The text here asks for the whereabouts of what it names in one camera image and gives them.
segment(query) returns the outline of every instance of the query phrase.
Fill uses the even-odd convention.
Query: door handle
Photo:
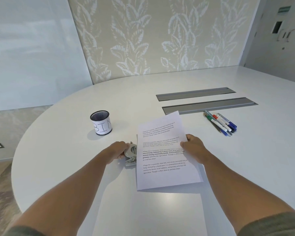
[[[288,34],[287,34],[287,37],[286,37],[286,42],[289,42],[289,36],[291,35],[292,31],[294,31],[295,29],[291,30]]]
[[[277,37],[277,40],[276,40],[276,41],[280,41],[279,38],[280,38],[281,33],[282,33],[283,30],[284,30],[284,29],[282,29],[282,30],[280,31],[279,36]]]

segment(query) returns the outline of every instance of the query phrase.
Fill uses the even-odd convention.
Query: green sleeve
[[[45,236],[45,235],[30,227],[15,226],[9,229],[3,236]]]
[[[238,236],[295,236],[295,213],[287,212],[256,220],[244,226]]]

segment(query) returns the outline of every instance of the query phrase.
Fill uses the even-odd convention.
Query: pile of pens
[[[212,115],[209,111],[204,111],[203,116],[207,118],[210,123],[221,133],[227,137],[231,137],[237,130],[237,126],[230,122],[227,118],[223,117],[222,114],[217,113]]]

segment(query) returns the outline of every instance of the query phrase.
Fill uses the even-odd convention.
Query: green sign
[[[288,7],[280,7],[279,8],[279,11],[277,13],[278,14],[285,14],[285,13],[288,13],[290,9],[291,9],[291,6],[288,6]]]

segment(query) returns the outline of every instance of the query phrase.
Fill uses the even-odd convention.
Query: paper
[[[178,111],[139,125],[137,190],[202,182],[195,159],[184,153],[187,141]]]

